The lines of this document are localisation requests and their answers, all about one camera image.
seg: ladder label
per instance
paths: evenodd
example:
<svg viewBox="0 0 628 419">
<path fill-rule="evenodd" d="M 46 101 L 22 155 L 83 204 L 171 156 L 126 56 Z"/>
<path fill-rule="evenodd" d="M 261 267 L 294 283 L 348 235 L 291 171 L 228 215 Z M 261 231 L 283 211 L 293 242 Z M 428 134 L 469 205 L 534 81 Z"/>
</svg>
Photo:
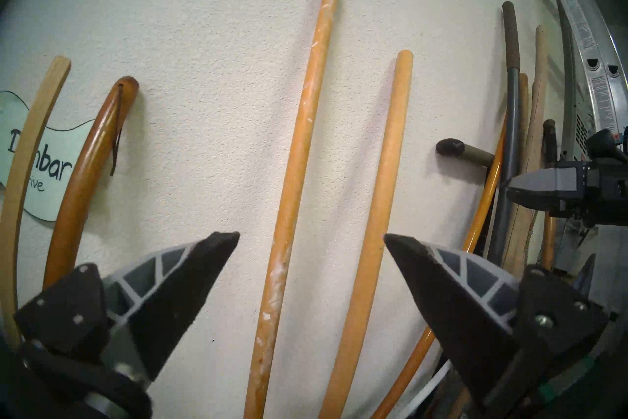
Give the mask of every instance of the ladder label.
<svg viewBox="0 0 628 419">
<path fill-rule="evenodd" d="M 613 109 L 613 101 L 610 98 L 609 83 L 606 80 L 606 76 L 593 77 L 590 79 L 590 82 L 597 111 L 600 115 L 600 126 L 602 129 L 608 128 L 613 135 L 617 135 L 615 110 Z"/>
<path fill-rule="evenodd" d="M 582 48 L 589 49 L 595 47 L 595 39 L 591 33 L 589 22 L 587 22 L 587 18 L 582 12 L 578 0 L 565 0 L 565 2 L 567 3 L 569 13 L 572 14 L 573 25 L 576 27 L 576 34 L 582 43 Z"/>
</svg>

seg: wooden pole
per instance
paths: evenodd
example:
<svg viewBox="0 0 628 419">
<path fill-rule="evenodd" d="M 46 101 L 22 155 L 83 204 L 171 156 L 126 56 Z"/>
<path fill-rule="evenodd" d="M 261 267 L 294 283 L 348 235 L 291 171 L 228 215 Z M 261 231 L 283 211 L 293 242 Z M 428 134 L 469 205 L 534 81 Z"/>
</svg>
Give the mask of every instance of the wooden pole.
<svg viewBox="0 0 628 419">
<path fill-rule="evenodd" d="M 296 114 L 295 131 L 292 135 L 292 145 L 290 145 L 288 165 L 281 190 L 275 233 L 273 234 L 273 245 L 268 260 L 264 293 L 259 309 L 258 329 L 255 343 L 253 343 L 249 384 L 244 405 L 244 417 L 248 419 L 264 416 L 283 293 L 286 287 L 292 242 L 295 238 L 296 219 L 301 204 L 301 192 L 303 191 L 305 170 L 310 154 L 316 108 L 323 83 L 327 50 L 332 33 L 333 13 L 336 10 L 337 1 L 321 0 L 310 48 L 310 59 L 308 60 L 303 91 Z"/>
<path fill-rule="evenodd" d="M 134 78 L 126 76 L 119 79 L 93 122 L 74 164 L 56 218 L 43 276 L 44 289 L 74 269 L 89 203 L 138 89 L 139 84 Z"/>
<path fill-rule="evenodd" d="M 554 240 L 556 239 L 556 218 L 545 213 L 543 221 L 543 247 L 541 251 L 541 265 L 545 270 L 551 270 L 554 264 Z"/>
<path fill-rule="evenodd" d="M 482 226 L 484 225 L 484 220 L 489 213 L 490 203 L 493 200 L 493 196 L 495 195 L 495 189 L 499 184 L 502 160 L 504 157 L 505 137 L 506 120 L 504 120 L 502 132 L 499 136 L 497 147 L 495 148 L 495 158 L 490 167 L 489 175 L 486 179 L 484 190 L 482 191 L 482 197 L 480 198 L 480 203 L 478 204 L 477 210 L 475 211 L 473 222 L 469 227 L 467 237 L 465 238 L 464 245 L 462 246 L 462 249 L 465 252 L 472 252 L 475 249 L 477 239 L 480 236 Z M 386 397 L 384 397 L 384 400 L 382 400 L 381 404 L 374 412 L 372 419 L 385 419 L 388 416 L 392 408 L 395 406 L 401 395 L 406 390 L 408 384 L 412 380 L 412 377 L 415 376 L 416 371 L 419 370 L 419 367 L 423 362 L 423 359 L 425 358 L 428 350 L 430 349 L 430 346 L 432 346 L 433 341 L 434 333 L 429 326 L 426 326 L 423 330 L 421 338 L 419 339 L 419 343 L 416 344 L 416 347 L 412 351 L 410 358 L 407 359 L 405 367 L 397 377 L 397 380 L 395 380 L 391 389 L 388 391 L 388 394 L 386 394 Z"/>
<path fill-rule="evenodd" d="M 353 283 L 349 311 L 338 346 L 338 354 L 329 379 L 325 400 L 318 415 L 321 418 L 340 417 L 351 389 L 364 335 L 369 324 L 379 268 L 384 254 L 384 234 L 388 230 L 394 188 L 401 157 L 401 144 L 406 124 L 407 103 L 412 80 L 413 55 L 402 50 L 397 55 L 388 119 L 384 130 L 378 175 L 370 203 L 362 252 Z"/>
<path fill-rule="evenodd" d="M 18 147 L 9 169 L 9 177 L 4 191 L 2 216 L 0 217 L 0 302 L 2 319 L 9 346 L 19 346 L 19 331 L 13 320 L 17 311 L 16 262 L 18 260 L 19 225 L 22 221 L 26 188 L 35 161 L 35 154 L 43 135 L 48 117 L 55 105 L 56 98 L 70 72 L 71 62 L 57 56 L 46 72 L 35 102 L 31 106 L 26 122 L 19 136 Z"/>
</svg>

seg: broom handle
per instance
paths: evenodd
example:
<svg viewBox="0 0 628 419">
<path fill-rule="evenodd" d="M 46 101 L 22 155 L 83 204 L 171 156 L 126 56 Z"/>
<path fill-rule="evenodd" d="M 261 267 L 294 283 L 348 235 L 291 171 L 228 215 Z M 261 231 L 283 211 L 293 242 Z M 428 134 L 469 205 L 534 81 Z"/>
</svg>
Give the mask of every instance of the broom handle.
<svg viewBox="0 0 628 419">
<path fill-rule="evenodd" d="M 319 418 L 339 418 L 344 409 L 351 383 L 357 368 L 364 335 L 369 324 L 378 284 L 379 268 L 384 254 L 384 234 L 388 230 L 397 169 L 401 156 L 403 131 L 406 124 L 407 102 L 412 79 L 413 55 L 402 50 L 397 55 L 388 119 L 384 130 L 384 141 L 379 157 L 378 175 L 370 203 L 369 219 L 366 223 L 362 252 L 353 283 L 353 294 L 349 311 L 338 346 L 332 376 L 321 407 Z"/>
<path fill-rule="evenodd" d="M 305 169 L 310 154 L 316 108 L 323 83 L 336 5 L 337 0 L 321 0 L 316 30 L 310 48 L 310 59 L 308 60 L 303 91 L 296 114 L 295 131 L 292 135 L 292 145 L 290 145 L 288 165 L 281 190 L 275 233 L 273 234 L 273 245 L 268 260 L 264 293 L 259 309 L 258 329 L 255 343 L 253 343 L 249 384 L 244 405 L 244 417 L 248 419 L 264 416 L 283 292 L 286 287 L 292 242 L 295 238 L 296 219 L 301 204 Z"/>
</svg>

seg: screw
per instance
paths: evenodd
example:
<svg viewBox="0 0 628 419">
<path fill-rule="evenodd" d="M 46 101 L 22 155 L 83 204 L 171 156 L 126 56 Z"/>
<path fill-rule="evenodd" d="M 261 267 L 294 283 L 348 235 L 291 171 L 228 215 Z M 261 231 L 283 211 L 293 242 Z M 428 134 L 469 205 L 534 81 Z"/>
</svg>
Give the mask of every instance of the screw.
<svg viewBox="0 0 628 419">
<path fill-rule="evenodd" d="M 549 316 L 546 316 L 545 314 L 537 314 L 535 316 L 535 322 L 541 328 L 553 328 L 554 327 L 554 321 L 552 320 L 552 318 Z"/>
</svg>

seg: gray pipe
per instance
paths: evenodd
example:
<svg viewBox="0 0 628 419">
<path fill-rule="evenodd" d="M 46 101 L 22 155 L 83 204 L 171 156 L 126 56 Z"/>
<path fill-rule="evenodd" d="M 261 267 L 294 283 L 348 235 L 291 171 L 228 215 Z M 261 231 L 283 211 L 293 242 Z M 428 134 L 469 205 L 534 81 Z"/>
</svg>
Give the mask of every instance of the gray pipe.
<svg viewBox="0 0 628 419">
<path fill-rule="evenodd" d="M 508 74 L 508 96 L 506 107 L 506 138 L 504 161 L 499 181 L 499 197 L 495 209 L 493 233 L 490 237 L 487 260 L 501 267 L 510 226 L 512 202 L 506 198 L 506 184 L 519 173 L 519 69 L 510 67 Z"/>
</svg>

